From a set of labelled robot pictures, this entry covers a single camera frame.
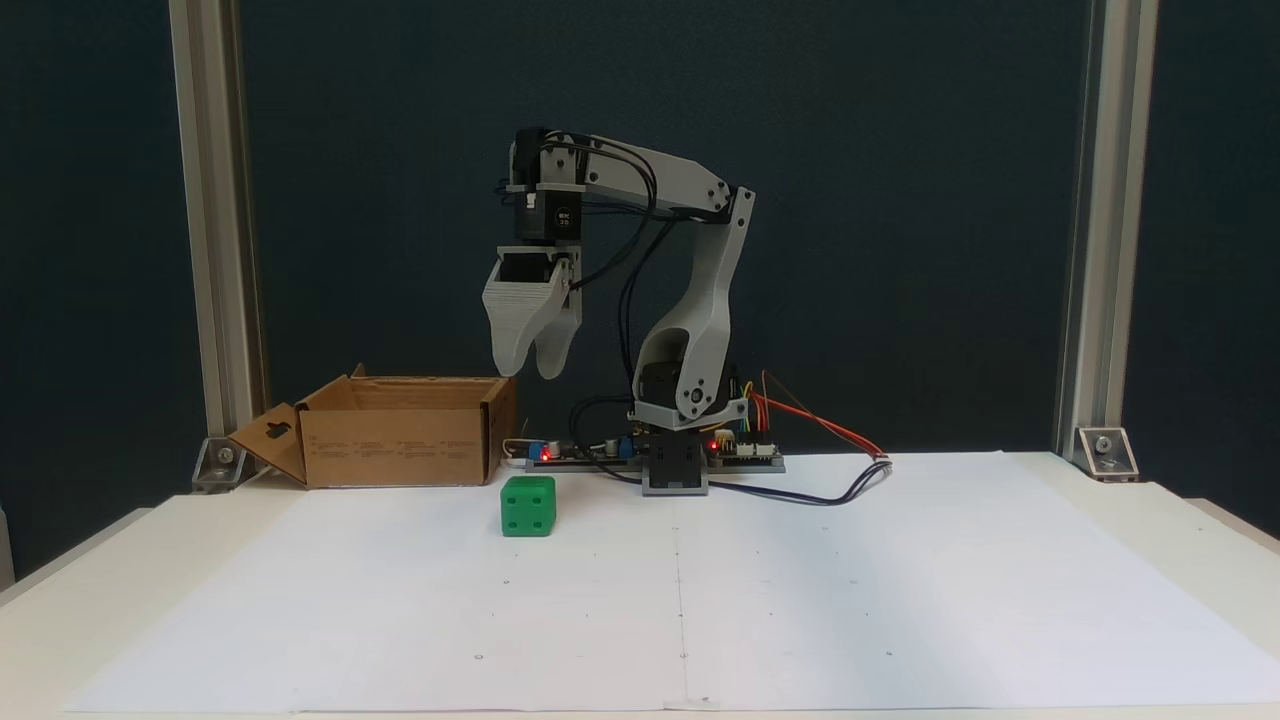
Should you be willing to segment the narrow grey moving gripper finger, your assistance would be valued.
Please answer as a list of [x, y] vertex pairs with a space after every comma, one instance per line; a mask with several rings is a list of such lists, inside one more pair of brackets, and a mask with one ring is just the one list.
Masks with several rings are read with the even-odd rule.
[[548, 281], [556, 311], [535, 338], [538, 370], [544, 379], [556, 379], [564, 370], [573, 337], [582, 323], [582, 291], [575, 286], [581, 279], [581, 251], [558, 252]]

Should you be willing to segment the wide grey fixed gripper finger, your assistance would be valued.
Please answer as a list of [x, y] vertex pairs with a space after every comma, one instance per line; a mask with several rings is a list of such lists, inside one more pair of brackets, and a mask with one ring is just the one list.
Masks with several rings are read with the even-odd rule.
[[504, 377], [520, 373], [534, 340], [558, 316], [559, 284], [486, 284], [483, 304], [490, 323], [492, 355]]

